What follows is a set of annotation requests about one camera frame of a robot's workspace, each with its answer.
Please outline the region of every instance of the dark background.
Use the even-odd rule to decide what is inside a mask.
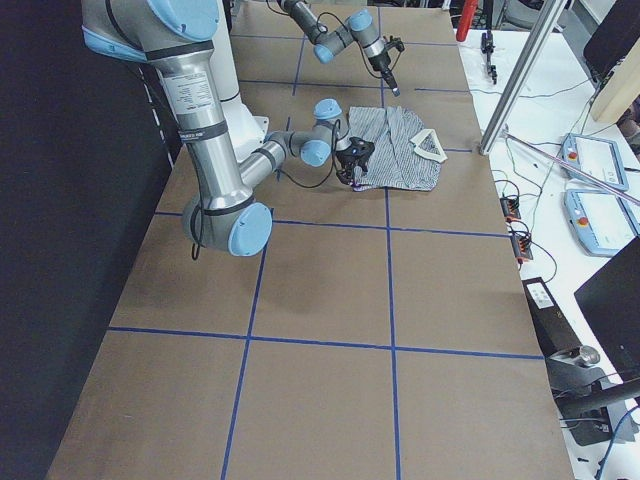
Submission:
[[[170,165],[142,83],[84,46],[80,0],[1,10],[0,479],[40,479]]]

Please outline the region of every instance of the gray cloth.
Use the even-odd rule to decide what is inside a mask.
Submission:
[[[349,126],[351,135],[376,146],[369,159],[369,173],[362,175],[356,169],[359,186],[354,190],[392,187],[429,191],[436,186],[440,164],[415,154],[409,142],[425,128],[414,112],[402,107],[351,107]],[[432,143],[424,143],[421,146],[425,150],[436,150]]]

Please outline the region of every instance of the sticker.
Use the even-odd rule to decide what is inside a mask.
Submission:
[[[178,115],[194,113],[213,105],[213,94],[205,72],[165,77],[164,81]]]
[[[530,283],[527,285],[527,289],[531,294],[531,298],[536,302],[536,305],[540,310],[543,308],[553,307],[553,300],[544,289],[544,285],[542,283]]]

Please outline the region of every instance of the white table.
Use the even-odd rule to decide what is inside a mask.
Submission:
[[[498,103],[500,95],[486,92],[502,92],[508,81],[520,51],[526,41],[527,34],[521,32],[494,32],[496,45],[493,63],[498,71],[498,83],[493,85],[486,74],[485,55],[480,51],[482,31],[470,31],[467,40],[459,45],[460,55],[465,67],[469,88],[473,94],[474,107],[478,122],[482,129],[486,128],[489,119]],[[535,65],[523,89],[522,96],[551,94],[559,90],[574,87],[567,92],[552,97],[520,98],[508,120],[509,131],[516,137],[532,143],[554,142],[560,143],[564,136],[572,129],[580,133],[583,118],[587,113],[588,99],[593,95],[594,88],[587,80],[587,76],[571,52],[561,34],[552,34],[542,56]],[[638,161],[631,152],[624,137],[616,126],[594,122],[587,118],[584,126],[585,134],[597,133],[600,138],[617,142],[625,166],[638,168]],[[515,142],[509,142],[517,172],[541,184],[550,166],[550,161]],[[559,146],[541,145],[541,149],[556,154]],[[490,155],[491,167],[496,180],[504,179],[516,183],[521,193],[538,193],[538,188],[518,177],[509,159],[504,141],[499,141]],[[629,173],[629,194],[640,196],[640,174]],[[535,214],[536,199],[533,196],[521,198],[520,211],[523,221],[533,227],[533,240],[549,250],[558,264],[557,274],[547,285],[558,302],[560,308],[572,325],[574,331],[586,345],[592,345],[602,352],[602,349],[587,325],[582,312],[578,308],[573,293],[588,278],[591,277],[608,259],[591,257],[585,254],[578,244],[571,226],[566,219],[563,207],[563,193],[567,188],[585,186],[576,180],[570,180],[560,167],[554,166],[547,182]],[[496,184],[501,193],[505,182]],[[506,194],[514,193],[510,185],[506,187]],[[522,279],[540,276],[549,279],[554,271],[552,260],[540,249],[533,246],[534,260],[527,262],[520,271]],[[603,358],[599,365],[605,373],[614,371],[607,358]],[[619,381],[616,376],[612,381]],[[634,419],[638,421],[640,415],[635,412]],[[640,435],[635,443],[616,444],[611,452],[603,479],[639,478],[640,477]],[[571,457],[576,478],[592,478],[598,469],[597,462],[602,458],[607,444],[601,443],[588,447],[580,447],[575,443],[569,431],[565,431],[565,440]],[[588,459],[589,462],[577,459]]]

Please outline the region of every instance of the cloth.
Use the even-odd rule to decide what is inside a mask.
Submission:
[[[409,141],[425,128],[422,120],[403,107],[351,107],[351,135],[375,144],[369,158],[369,172],[362,175],[357,168],[354,190],[392,187],[403,190],[433,190],[438,182],[441,165],[413,152]],[[429,145],[422,148],[433,151]]]

